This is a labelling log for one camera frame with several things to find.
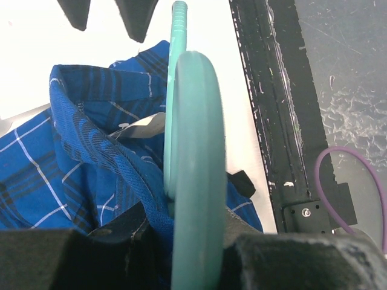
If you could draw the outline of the black garment on table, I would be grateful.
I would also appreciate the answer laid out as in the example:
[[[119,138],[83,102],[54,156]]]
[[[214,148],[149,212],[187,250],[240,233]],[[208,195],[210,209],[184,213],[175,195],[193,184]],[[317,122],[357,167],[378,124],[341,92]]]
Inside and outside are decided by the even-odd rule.
[[[250,199],[254,195],[256,191],[255,186],[244,170],[233,174],[227,173],[227,176],[241,196]]]

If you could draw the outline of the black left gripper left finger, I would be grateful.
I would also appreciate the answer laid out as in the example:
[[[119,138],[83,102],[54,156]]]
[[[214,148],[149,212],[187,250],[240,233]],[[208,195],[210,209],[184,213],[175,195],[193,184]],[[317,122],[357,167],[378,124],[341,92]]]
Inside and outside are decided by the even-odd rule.
[[[84,235],[2,230],[1,289],[169,289],[140,202]]]

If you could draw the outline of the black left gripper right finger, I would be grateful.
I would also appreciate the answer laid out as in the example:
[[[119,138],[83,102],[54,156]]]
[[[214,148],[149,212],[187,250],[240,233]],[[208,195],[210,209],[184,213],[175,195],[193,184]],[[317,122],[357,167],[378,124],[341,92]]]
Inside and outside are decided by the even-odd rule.
[[[226,211],[218,289],[386,289],[386,259],[349,234],[264,234]]]

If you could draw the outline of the blue plaid shirt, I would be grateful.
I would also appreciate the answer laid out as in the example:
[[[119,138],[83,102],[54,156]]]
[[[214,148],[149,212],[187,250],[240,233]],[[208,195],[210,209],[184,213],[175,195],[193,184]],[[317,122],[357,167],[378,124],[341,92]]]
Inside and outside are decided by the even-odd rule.
[[[174,209],[164,191],[168,54],[162,41],[109,68],[53,67],[50,107],[1,138],[1,231],[89,235],[140,202],[172,289]],[[227,210],[262,231],[251,201],[228,176]]]

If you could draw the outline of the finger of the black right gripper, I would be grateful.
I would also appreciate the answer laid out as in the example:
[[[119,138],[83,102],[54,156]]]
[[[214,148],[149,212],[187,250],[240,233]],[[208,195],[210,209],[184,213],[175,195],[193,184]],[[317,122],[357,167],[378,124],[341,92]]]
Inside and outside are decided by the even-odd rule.
[[[115,0],[128,36],[144,42],[158,0]]]
[[[90,0],[58,0],[71,26],[79,31],[86,30],[90,3]]]

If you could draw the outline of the teal plastic hanger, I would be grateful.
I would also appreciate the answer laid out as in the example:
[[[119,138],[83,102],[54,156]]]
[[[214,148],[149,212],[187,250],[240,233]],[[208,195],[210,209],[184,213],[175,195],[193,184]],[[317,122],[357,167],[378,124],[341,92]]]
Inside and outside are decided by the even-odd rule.
[[[187,4],[172,6],[164,191],[174,209],[172,289],[216,289],[226,220],[226,149],[216,72],[187,49]]]

